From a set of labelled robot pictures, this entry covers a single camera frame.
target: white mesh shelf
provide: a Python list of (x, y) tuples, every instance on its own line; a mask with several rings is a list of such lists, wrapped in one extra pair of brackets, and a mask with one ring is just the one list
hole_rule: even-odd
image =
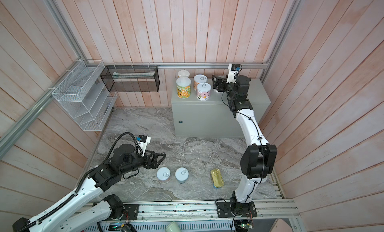
[(82, 60), (52, 93), (83, 130), (101, 131), (117, 98), (108, 96), (104, 83), (95, 83), (103, 69), (103, 62), (89, 67)]

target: metal cabinet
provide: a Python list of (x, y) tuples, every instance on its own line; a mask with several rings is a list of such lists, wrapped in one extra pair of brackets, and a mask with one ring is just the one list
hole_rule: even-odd
[[(207, 101), (200, 101), (196, 91), (191, 88), (191, 95), (182, 99), (177, 96), (176, 82), (172, 91), (172, 112), (177, 137), (214, 137), (243, 138), (243, 131), (233, 113), (223, 104), (222, 94), (213, 90)], [(260, 80), (249, 83), (248, 99), (252, 104), (257, 122), (261, 119), (271, 101)], [(226, 94), (223, 100), (228, 104)]]

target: pink can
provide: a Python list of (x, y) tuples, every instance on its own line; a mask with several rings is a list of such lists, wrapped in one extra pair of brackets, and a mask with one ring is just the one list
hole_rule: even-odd
[(211, 85), (208, 83), (200, 83), (197, 85), (196, 96), (198, 100), (206, 101), (209, 99)]

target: white plastic lid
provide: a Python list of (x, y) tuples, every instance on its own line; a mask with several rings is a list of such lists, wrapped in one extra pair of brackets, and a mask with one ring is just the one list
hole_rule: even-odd
[(208, 83), (200, 83), (197, 85), (197, 90), (200, 92), (208, 92), (211, 90), (211, 85)]
[(208, 78), (205, 75), (195, 75), (193, 77), (193, 80), (198, 83), (204, 83), (208, 80)]
[(161, 167), (156, 175), (159, 180), (167, 180), (170, 176), (170, 170), (167, 167)]
[(186, 87), (191, 84), (191, 79), (188, 77), (180, 77), (176, 80), (176, 84), (179, 86)]
[(188, 70), (180, 70), (177, 75), (179, 77), (189, 77), (189, 71)]
[(186, 168), (180, 167), (176, 170), (175, 176), (178, 181), (185, 181), (186, 179), (188, 179), (189, 173)]

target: gray marble surface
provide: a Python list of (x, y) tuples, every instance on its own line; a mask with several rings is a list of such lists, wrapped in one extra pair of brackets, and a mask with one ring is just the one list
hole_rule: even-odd
[[(171, 180), (162, 184), (156, 177), (157, 169), (140, 169), (139, 175), (122, 179), (94, 201), (116, 194), (122, 201), (158, 200), (211, 200), (229, 199), (241, 179), (240, 158), (246, 147), (245, 139), (229, 138), (176, 138), (171, 108), (119, 108), (112, 112), (111, 119), (91, 161), (91, 167), (99, 165), (108, 153), (112, 143), (123, 132), (151, 137), (147, 149), (167, 154), (160, 167), (171, 171)], [(130, 136), (123, 136), (121, 144), (133, 144)], [(177, 182), (174, 173), (185, 167), (189, 178), (185, 184)], [(224, 186), (214, 188), (210, 177), (211, 169), (219, 168)], [(270, 180), (259, 185), (252, 195), (255, 199), (276, 198)]]

